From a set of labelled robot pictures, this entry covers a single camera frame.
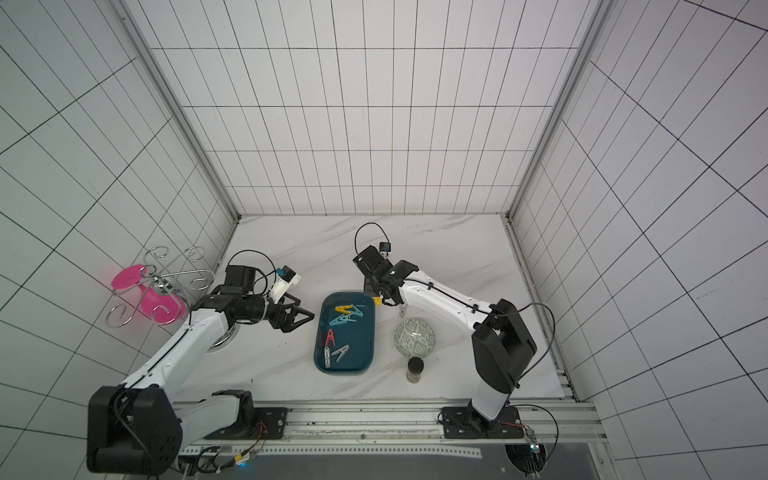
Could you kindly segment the teal clothespin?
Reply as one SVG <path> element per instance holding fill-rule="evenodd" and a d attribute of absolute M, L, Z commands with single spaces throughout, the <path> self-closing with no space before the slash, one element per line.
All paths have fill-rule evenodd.
<path fill-rule="evenodd" d="M 350 323 L 357 323 L 360 320 L 359 316 L 351 314 L 341 314 L 334 319 L 330 320 L 328 325 L 330 327 L 339 327 Z"/>

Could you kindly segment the teal plastic storage box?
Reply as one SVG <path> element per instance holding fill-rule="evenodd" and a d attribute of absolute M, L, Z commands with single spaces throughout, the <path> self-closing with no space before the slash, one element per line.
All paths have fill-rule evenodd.
<path fill-rule="evenodd" d="M 343 305 L 356 305 L 364 315 L 357 323 L 330 327 L 329 321 L 341 315 L 335 308 Z M 375 347 L 375 310 L 373 298 L 362 292 L 335 292 L 325 298 L 320 311 L 314 349 L 314 363 L 320 372 L 328 375 L 359 375 L 370 367 Z M 328 329 L 334 331 L 336 340 L 336 346 L 330 348 L 331 352 L 344 345 L 349 345 L 350 350 L 340 361 L 331 357 L 331 368 L 326 370 L 323 349 Z"/>

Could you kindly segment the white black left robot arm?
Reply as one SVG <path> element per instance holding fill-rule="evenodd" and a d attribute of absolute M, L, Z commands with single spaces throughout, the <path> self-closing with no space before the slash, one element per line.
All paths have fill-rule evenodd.
<path fill-rule="evenodd" d="M 246 438 L 263 432 L 250 393 L 219 390 L 192 406 L 174 399 L 183 383 L 232 327 L 266 321 L 290 333 L 312 321 L 291 294 L 279 301 L 243 287 L 218 286 L 192 307 L 190 319 L 141 368 L 90 398 L 87 468 L 92 473 L 158 476 L 187 445 L 215 433 Z"/>

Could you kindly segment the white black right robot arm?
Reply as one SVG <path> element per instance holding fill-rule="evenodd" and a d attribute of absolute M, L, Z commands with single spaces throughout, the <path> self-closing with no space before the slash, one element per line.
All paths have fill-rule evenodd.
<path fill-rule="evenodd" d="M 471 338 L 475 371 L 480 381 L 468 405 L 445 407 L 440 416 L 446 438 L 501 438 L 510 432 L 515 410 L 506 408 L 511 394 L 537 353 L 538 347 L 519 309 L 500 299 L 489 303 L 461 294 L 435 281 L 416 265 L 396 264 L 378 251 L 353 263 L 364 276 L 366 291 L 390 306 L 413 306 L 433 317 L 465 328 Z"/>

